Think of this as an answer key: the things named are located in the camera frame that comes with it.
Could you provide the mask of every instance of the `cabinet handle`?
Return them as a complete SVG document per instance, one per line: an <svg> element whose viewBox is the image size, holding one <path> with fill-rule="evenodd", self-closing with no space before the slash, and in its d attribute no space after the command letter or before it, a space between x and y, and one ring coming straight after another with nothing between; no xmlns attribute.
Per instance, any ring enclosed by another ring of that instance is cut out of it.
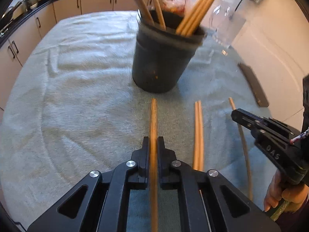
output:
<svg viewBox="0 0 309 232"><path fill-rule="evenodd" d="M16 46L16 44L15 44L15 41L13 41L13 42L12 42L12 44L14 44L14 45L15 45L15 48L16 48L16 54L18 54L18 53L19 53L19 50L18 50L18 48L17 48L17 46Z"/></svg>
<svg viewBox="0 0 309 232"><path fill-rule="evenodd" d="M40 19L37 17L37 21L39 22L39 28L41 27Z"/></svg>
<svg viewBox="0 0 309 232"><path fill-rule="evenodd" d="M12 54L13 54L13 59L14 59L14 58L15 58L15 54L14 54L14 52L13 52L11 46L9 46L9 49L11 50L11 52L12 52Z"/></svg>

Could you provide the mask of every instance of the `silver screw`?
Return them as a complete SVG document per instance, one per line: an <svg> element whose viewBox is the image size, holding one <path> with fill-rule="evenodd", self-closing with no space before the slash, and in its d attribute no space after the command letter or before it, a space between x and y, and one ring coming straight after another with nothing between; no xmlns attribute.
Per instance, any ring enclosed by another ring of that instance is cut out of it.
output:
<svg viewBox="0 0 309 232"><path fill-rule="evenodd" d="M136 165L136 163L135 163L135 161L133 161L133 160L129 160L129 161L126 163L126 165L127 165L128 167L134 167L134 166Z"/></svg>
<svg viewBox="0 0 309 232"><path fill-rule="evenodd" d="M89 173L90 177L92 178L98 177L99 174L100 172L98 170L93 170Z"/></svg>
<svg viewBox="0 0 309 232"><path fill-rule="evenodd" d="M211 169L211 170L209 170L208 174L209 174L211 177L217 177L219 173L218 173L217 170Z"/></svg>
<svg viewBox="0 0 309 232"><path fill-rule="evenodd" d="M178 161L178 160L174 160L174 161L172 162L172 166L174 166L174 167L179 167L180 165L181 165L181 162Z"/></svg>

